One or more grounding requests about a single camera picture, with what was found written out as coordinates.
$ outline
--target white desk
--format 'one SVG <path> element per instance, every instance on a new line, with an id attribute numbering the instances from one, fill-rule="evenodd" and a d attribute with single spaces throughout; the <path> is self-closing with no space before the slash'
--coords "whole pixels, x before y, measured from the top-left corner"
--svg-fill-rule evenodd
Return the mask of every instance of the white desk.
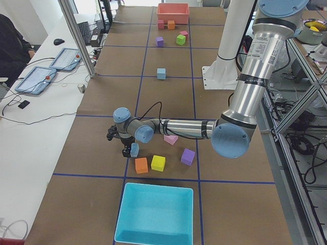
<path id="1" fill-rule="evenodd" d="M 94 15 L 76 15 L 77 23 L 94 21 Z M 65 43 L 54 46 L 53 40 L 62 38 Z M 31 62 L 56 57 L 63 47 L 76 48 L 64 17 L 44 41 Z M 52 60 L 39 61 L 27 67 L 20 77 L 24 77 L 35 65 L 48 67 Z M 58 72 L 53 82 L 64 78 L 69 72 Z M 23 110 L 18 104 L 7 106 L 5 117 L 31 123 L 53 115 L 76 112 L 82 98 L 77 84 L 84 83 L 88 75 L 85 66 L 59 83 L 50 84 L 38 96 L 21 95 L 22 100 L 31 103 Z M 9 97 L 0 103 L 0 111 L 12 99 Z M 59 155 L 74 121 L 74 115 L 50 119 L 30 126 L 0 119 L 0 225 L 8 226 L 12 222 L 24 219 L 31 228 L 46 186 L 51 178 Z M 25 224 L 17 223 L 10 229 L 7 238 L 22 238 Z"/>

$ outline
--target blue joint cap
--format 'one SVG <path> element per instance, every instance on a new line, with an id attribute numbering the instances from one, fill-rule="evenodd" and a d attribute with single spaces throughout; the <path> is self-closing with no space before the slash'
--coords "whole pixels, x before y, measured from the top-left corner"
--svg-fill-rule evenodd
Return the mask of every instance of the blue joint cap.
<path id="1" fill-rule="evenodd" d="M 220 124 L 211 136 L 215 151 L 227 158 L 238 158 L 247 152 L 250 139 L 245 131 L 234 124 Z"/>
<path id="2" fill-rule="evenodd" d="M 135 131 L 135 139 L 142 143 L 148 143 L 153 137 L 154 131 L 148 125 L 142 125 Z"/>
<path id="3" fill-rule="evenodd" d="M 262 13 L 272 18 L 284 18 L 301 11 L 309 0 L 259 0 Z"/>
<path id="4" fill-rule="evenodd" d="M 130 111 L 125 107 L 119 107 L 113 112 L 113 121 L 117 124 L 123 123 L 131 116 Z"/>

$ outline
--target orange cube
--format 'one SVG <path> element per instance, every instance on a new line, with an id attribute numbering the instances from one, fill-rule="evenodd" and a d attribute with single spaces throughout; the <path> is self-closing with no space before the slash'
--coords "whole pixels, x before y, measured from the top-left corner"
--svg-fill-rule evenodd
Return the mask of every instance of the orange cube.
<path id="1" fill-rule="evenodd" d="M 174 20 L 168 20 L 168 29 L 169 30 L 175 29 L 175 21 Z"/>
<path id="2" fill-rule="evenodd" d="M 135 170 L 138 174 L 147 173 L 148 170 L 148 160 L 146 157 L 135 159 Z"/>

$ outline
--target green cube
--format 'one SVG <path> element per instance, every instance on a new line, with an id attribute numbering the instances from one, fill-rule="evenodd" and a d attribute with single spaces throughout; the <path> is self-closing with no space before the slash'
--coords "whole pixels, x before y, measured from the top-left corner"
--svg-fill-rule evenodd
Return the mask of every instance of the green cube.
<path id="1" fill-rule="evenodd" d="M 179 45 L 183 45 L 186 42 L 186 37 L 184 35 L 178 35 L 176 38 L 176 43 Z"/>

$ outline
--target small metal cylinder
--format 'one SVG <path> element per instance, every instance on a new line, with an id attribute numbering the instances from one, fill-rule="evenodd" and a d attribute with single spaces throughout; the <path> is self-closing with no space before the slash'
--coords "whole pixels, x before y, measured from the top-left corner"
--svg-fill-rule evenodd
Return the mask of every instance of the small metal cylinder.
<path id="1" fill-rule="evenodd" d="M 84 84 L 80 83 L 79 85 L 77 85 L 77 88 L 78 90 L 81 92 L 81 93 L 84 93 L 86 91 L 86 87 Z"/>

